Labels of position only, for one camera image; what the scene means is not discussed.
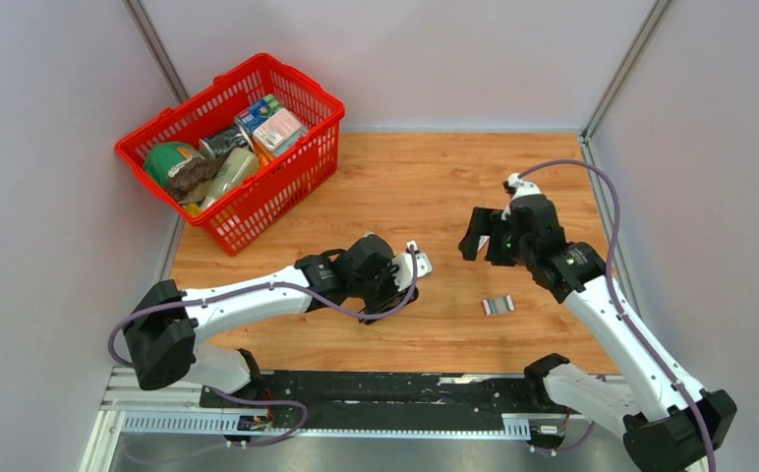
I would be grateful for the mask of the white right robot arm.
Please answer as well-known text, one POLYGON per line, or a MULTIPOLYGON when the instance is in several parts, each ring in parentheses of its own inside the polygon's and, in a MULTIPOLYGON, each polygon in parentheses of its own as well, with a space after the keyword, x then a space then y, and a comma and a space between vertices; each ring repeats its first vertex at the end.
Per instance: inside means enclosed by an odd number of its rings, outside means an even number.
POLYGON ((526 403, 540 412, 561 405, 583 414, 620 438, 641 471, 714 470, 736 404, 725 390, 710 391, 689 375, 630 315, 598 252, 566 239, 555 205, 526 195, 506 209, 476 206, 458 244, 464 260, 476 259, 483 237, 486 261, 525 267, 588 327, 626 382, 604 383, 553 353, 525 368, 526 403))

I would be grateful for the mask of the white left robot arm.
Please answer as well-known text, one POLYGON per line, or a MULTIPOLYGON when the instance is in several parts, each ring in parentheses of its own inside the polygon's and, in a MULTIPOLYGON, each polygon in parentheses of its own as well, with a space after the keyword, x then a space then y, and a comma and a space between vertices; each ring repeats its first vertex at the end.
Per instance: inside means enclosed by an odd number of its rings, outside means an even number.
POLYGON ((395 254, 380 236, 368 233, 348 249, 305 256, 246 281, 183 290, 172 279, 161 280, 113 328, 114 335, 123 336, 128 355, 111 356, 134 371, 144 391, 187 382, 226 393, 239 407, 252 407, 263 395, 257 362, 245 349, 210 344, 212 338, 321 308, 370 324, 414 302, 418 281, 433 270, 416 242, 395 254))

